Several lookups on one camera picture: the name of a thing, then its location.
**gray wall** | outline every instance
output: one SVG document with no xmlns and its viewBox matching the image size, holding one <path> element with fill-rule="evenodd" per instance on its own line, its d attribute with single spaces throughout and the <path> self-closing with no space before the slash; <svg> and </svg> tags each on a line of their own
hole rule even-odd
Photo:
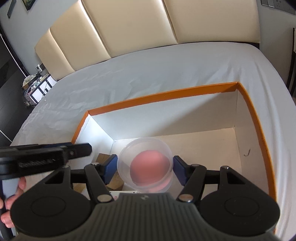
<svg viewBox="0 0 296 241">
<path fill-rule="evenodd" d="M 26 11 L 21 0 L 17 0 L 11 18 L 8 19 L 10 2 L 0 8 L 0 22 L 16 54 L 30 74 L 33 74 L 36 72 L 35 66 L 40 63 L 34 51 L 35 44 L 76 0 L 36 0 L 29 11 Z M 261 29 L 260 49 L 286 81 L 296 16 L 262 6 L 260 0 L 257 2 Z"/>
<path fill-rule="evenodd" d="M 296 16 L 262 6 L 260 0 L 257 0 L 257 3 L 261 33 L 260 50 L 286 82 L 291 63 L 293 27 L 296 28 Z"/>
<path fill-rule="evenodd" d="M 27 11 L 22 0 L 17 0 L 8 19 L 11 0 L 0 8 L 0 22 L 5 34 L 30 74 L 41 61 L 35 54 L 34 46 L 54 21 L 77 0 L 36 0 Z"/>
</svg>

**headboard panel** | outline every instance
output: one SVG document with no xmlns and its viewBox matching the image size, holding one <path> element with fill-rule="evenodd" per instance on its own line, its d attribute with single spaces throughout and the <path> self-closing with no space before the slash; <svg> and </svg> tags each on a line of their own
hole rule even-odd
<svg viewBox="0 0 296 241">
<path fill-rule="evenodd" d="M 187 42 L 260 42 L 256 0 L 79 0 L 35 46 L 53 78 Z"/>
</svg>

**clear plastic container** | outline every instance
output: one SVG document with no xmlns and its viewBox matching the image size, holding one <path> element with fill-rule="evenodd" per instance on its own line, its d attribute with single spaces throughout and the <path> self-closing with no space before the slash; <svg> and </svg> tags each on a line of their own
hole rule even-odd
<svg viewBox="0 0 296 241">
<path fill-rule="evenodd" d="M 167 157 L 169 168 L 161 180 L 149 185 L 143 185 L 132 180 L 131 163 L 138 154 L 148 150 L 158 151 Z M 150 137 L 139 138 L 123 148 L 118 157 L 117 170 L 122 180 L 137 191 L 142 193 L 165 192 L 169 189 L 173 181 L 173 155 L 168 145 L 163 141 Z"/>
</svg>

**orange edge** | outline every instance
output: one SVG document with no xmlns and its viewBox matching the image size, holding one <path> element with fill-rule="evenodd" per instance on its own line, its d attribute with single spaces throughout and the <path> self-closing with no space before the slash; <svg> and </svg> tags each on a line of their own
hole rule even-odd
<svg viewBox="0 0 296 241">
<path fill-rule="evenodd" d="M 198 95 L 204 95 L 204 94 L 215 94 L 215 93 L 224 93 L 224 92 L 233 92 L 238 90 L 242 96 L 244 97 L 244 100 L 249 108 L 259 145 L 261 148 L 261 152 L 264 159 L 264 165 L 266 169 L 266 175 L 268 180 L 268 191 L 269 195 L 276 200 L 276 188 L 275 188 L 275 175 L 274 170 L 271 162 L 271 156 L 267 147 L 267 143 L 262 131 L 262 127 L 258 118 L 258 115 L 256 113 L 256 110 L 253 106 L 253 103 L 246 91 L 246 89 L 242 86 L 240 82 L 229 82 L 229 83 L 220 83 L 220 84 L 212 84 L 212 85 L 202 85 L 202 86 L 196 86 L 196 87 L 190 87 L 186 89 L 179 89 L 179 90 L 173 90 L 173 91 L 167 91 L 162 93 L 156 93 L 152 95 L 142 96 L 134 99 L 129 99 L 121 102 L 117 102 L 114 104 L 102 106 L 96 109 L 88 110 L 85 112 L 81 122 L 79 123 L 77 130 L 72 138 L 72 143 L 74 144 L 77 140 L 77 137 L 81 131 L 81 128 L 85 122 L 85 119 L 88 115 L 94 116 L 99 115 L 107 112 L 111 112 L 114 110 L 120 110 L 124 108 L 129 108 L 133 106 L 143 105 L 143 104 L 149 104 L 153 102 L 159 102 L 159 101 L 165 101 L 165 100 L 171 100 L 171 99 L 178 99 L 178 98 L 184 98 L 184 97 L 190 97 L 190 96 L 198 96 Z"/>
<path fill-rule="evenodd" d="M 72 144 L 75 144 L 75 142 L 76 142 L 76 140 L 77 140 L 77 137 L 78 137 L 78 135 L 79 135 L 79 133 L 80 133 L 80 131 L 81 131 L 81 128 L 82 128 L 82 126 L 83 126 L 83 124 L 84 124 L 86 118 L 88 117 L 88 115 L 89 115 L 89 111 L 86 111 L 86 112 L 84 113 L 84 115 L 83 115 L 83 117 L 82 117 L 82 119 L 81 119 L 81 121 L 80 121 L 80 123 L 79 123 L 79 125 L 78 125 L 78 127 L 77 127 L 77 129 L 76 129 L 76 131 L 75 131 L 75 133 L 74 133 L 74 136 L 72 137 L 72 140 L 71 140 L 71 143 L 72 143 Z"/>
<path fill-rule="evenodd" d="M 259 146 L 260 146 L 263 160 L 264 160 L 267 181 L 268 181 L 268 193 L 276 201 L 276 185 L 275 185 L 274 169 L 272 166 L 271 156 L 270 156 L 270 153 L 268 150 L 266 139 L 265 139 L 257 112 L 254 108 L 254 105 L 251 101 L 251 98 L 250 98 L 247 90 L 243 87 L 243 85 L 241 83 L 238 83 L 237 89 L 242 94 L 242 96 L 248 106 L 248 109 L 250 111 L 255 129 L 256 129 L 256 133 L 257 133 L 257 137 L 258 137 L 258 141 L 259 141 Z"/>
<path fill-rule="evenodd" d="M 190 87 L 186 89 L 179 89 L 173 91 L 167 91 L 162 93 L 156 93 L 152 95 L 142 96 L 134 99 L 129 99 L 114 104 L 102 106 L 100 108 L 89 110 L 90 115 L 99 115 L 102 113 L 107 113 L 114 110 L 120 110 L 124 108 L 129 108 L 132 106 L 149 104 L 153 102 L 178 99 L 190 96 L 204 95 L 204 94 L 215 94 L 222 92 L 232 92 L 237 89 L 238 82 L 229 82 L 213 85 L 202 85 L 196 87 Z"/>
</svg>

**white box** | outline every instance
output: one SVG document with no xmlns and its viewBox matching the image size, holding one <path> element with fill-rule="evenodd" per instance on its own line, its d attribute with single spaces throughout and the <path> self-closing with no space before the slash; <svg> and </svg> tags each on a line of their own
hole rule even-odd
<svg viewBox="0 0 296 241">
<path fill-rule="evenodd" d="M 211 170 L 228 165 L 275 198 L 260 121 L 238 82 L 158 93 L 89 110 L 72 142 L 90 143 L 93 153 L 71 160 L 70 165 L 83 168 L 99 153 L 119 155 L 139 137 L 164 141 L 187 164 L 198 163 Z M 177 197 L 181 189 L 174 176 L 168 192 Z M 216 189 L 217 185 L 206 185 L 204 195 Z"/>
</svg>

